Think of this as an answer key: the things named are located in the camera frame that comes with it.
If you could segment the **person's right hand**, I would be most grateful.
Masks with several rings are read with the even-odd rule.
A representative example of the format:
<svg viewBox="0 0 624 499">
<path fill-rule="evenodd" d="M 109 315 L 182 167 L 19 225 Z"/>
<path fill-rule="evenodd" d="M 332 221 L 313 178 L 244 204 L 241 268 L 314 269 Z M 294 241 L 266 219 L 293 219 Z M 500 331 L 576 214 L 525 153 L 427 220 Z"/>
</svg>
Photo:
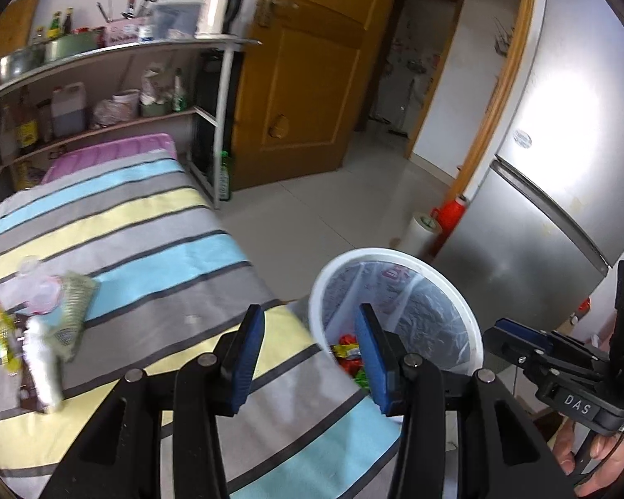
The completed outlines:
<svg viewBox="0 0 624 499">
<path fill-rule="evenodd" d="M 572 454 L 575 443 L 575 428 L 575 421 L 564 418 L 551 447 L 553 455 L 566 474 L 575 470 L 574 454 Z M 593 439 L 589 450 L 591 460 L 601 462 L 607 457 L 608 461 L 593 473 L 592 478 L 575 488 L 578 498 L 587 497 L 593 492 L 608 487 L 616 482 L 620 474 L 624 472 L 624 440 L 616 451 L 611 453 L 614 445 L 618 443 L 618 439 L 618 435 L 612 437 L 597 435 Z"/>
</svg>

